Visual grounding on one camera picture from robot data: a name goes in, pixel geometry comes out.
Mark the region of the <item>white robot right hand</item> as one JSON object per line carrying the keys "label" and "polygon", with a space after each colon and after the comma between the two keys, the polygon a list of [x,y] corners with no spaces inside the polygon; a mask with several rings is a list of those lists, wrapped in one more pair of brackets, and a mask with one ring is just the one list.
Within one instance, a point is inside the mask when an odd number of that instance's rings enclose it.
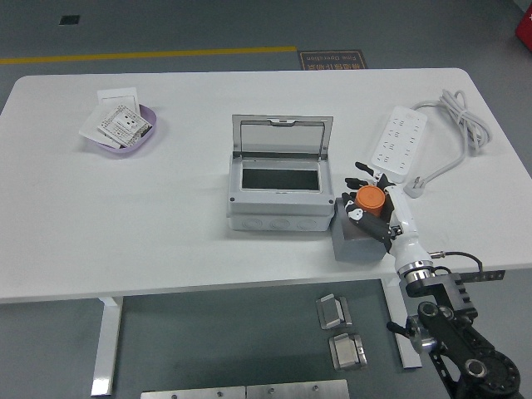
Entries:
{"label": "white robot right hand", "polygon": [[[370,180],[346,178],[350,193],[342,194],[348,219],[359,229],[381,242],[395,259],[395,270],[404,279],[422,279],[434,273],[429,253],[419,242],[419,233],[403,190],[385,174],[362,162],[355,167],[368,173]],[[362,202],[365,189],[376,189],[382,196],[378,206]]]}

